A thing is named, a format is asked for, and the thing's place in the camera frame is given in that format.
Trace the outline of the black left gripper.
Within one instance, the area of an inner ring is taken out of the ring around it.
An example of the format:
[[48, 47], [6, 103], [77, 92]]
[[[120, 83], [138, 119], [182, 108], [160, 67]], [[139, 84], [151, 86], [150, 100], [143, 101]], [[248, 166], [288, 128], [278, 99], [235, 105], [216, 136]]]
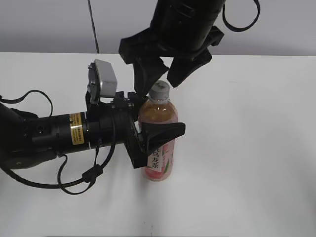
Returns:
[[186, 125], [176, 123], [141, 123], [141, 135], [137, 132], [135, 122], [141, 106], [147, 102], [148, 96], [140, 96], [136, 92], [117, 92], [110, 103], [99, 101], [90, 103], [90, 94], [86, 101], [85, 139], [91, 148], [96, 146], [116, 146], [124, 144], [133, 168], [147, 166], [148, 155], [164, 144], [185, 134]]

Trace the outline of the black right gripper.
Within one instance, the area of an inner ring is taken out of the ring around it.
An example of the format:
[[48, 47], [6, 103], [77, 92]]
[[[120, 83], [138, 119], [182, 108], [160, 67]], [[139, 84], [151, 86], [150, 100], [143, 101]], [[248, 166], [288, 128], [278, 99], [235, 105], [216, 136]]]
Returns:
[[[134, 90], [146, 96], [167, 71], [167, 80], [178, 87], [189, 75], [212, 60], [209, 46], [217, 46], [224, 33], [212, 25], [150, 26], [120, 41], [119, 54], [133, 61]], [[160, 57], [172, 57], [168, 68]]]

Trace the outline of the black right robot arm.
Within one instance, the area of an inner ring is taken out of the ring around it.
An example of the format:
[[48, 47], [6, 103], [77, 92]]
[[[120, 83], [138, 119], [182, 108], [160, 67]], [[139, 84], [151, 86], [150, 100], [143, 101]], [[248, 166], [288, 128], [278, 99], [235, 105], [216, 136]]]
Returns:
[[178, 87], [195, 70], [209, 63], [208, 47], [217, 46], [224, 34], [214, 22], [223, 0], [159, 0], [150, 26], [121, 39], [119, 54], [133, 65], [134, 90], [148, 94], [164, 74]]

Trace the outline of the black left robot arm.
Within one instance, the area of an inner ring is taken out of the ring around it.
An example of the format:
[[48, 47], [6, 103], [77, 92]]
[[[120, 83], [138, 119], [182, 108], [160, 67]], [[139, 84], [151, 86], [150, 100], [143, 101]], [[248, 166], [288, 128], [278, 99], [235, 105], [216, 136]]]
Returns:
[[10, 169], [30, 168], [57, 156], [97, 147], [124, 144], [134, 168], [147, 165], [156, 149], [185, 133], [181, 122], [135, 122], [145, 98], [118, 92], [110, 103], [86, 102], [87, 110], [40, 118], [10, 109], [20, 99], [0, 101], [0, 153]]

